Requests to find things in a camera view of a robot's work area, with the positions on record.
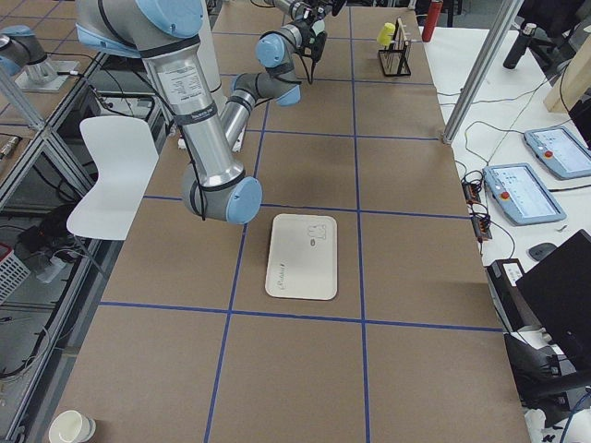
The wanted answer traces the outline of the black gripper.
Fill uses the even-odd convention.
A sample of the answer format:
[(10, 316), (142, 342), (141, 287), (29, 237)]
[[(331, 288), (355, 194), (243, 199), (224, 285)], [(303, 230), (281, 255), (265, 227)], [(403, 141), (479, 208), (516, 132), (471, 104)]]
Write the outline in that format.
[(336, 17), (345, 6), (345, 0), (314, 0), (311, 5), (317, 10), (322, 10), (324, 14), (331, 13)]
[(312, 26), (312, 25), (313, 25), (313, 24), (314, 24), (316, 21), (319, 21), (319, 20), (323, 20), (323, 13), (322, 13), (322, 12), (320, 12), (320, 13), (318, 13), (318, 12), (310, 12), (310, 13), (307, 15), (307, 17), (304, 19), (304, 21), (305, 21), (305, 23), (306, 23), (306, 26), (307, 26), (307, 28), (308, 28), (308, 30), (309, 30), (310, 32), (313, 32), (313, 31), (311, 30), (311, 26)]

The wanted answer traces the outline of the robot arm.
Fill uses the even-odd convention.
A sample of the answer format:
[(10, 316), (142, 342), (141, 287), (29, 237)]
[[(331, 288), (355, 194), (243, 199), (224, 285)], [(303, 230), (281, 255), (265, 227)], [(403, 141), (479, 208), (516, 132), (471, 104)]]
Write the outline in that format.
[(206, 11), (199, 1), (79, 1), (79, 40), (97, 52), (141, 59), (151, 86), (167, 107), (187, 146), (190, 164), (183, 177), (183, 201), (202, 219), (250, 222), (259, 212), (262, 188), (247, 175), (232, 148), (257, 102), (280, 106), (299, 102), (294, 55), (321, 58), (326, 15), (341, 1), (272, 1), (291, 20), (262, 34), (257, 74), (235, 79), (218, 108), (198, 58)]
[(264, 0), (252, 1), (254, 6), (275, 7), (280, 9), (286, 16), (296, 18), (324, 18), (327, 15), (336, 17), (343, 7), (345, 0), (335, 1), (297, 1), (297, 0)]

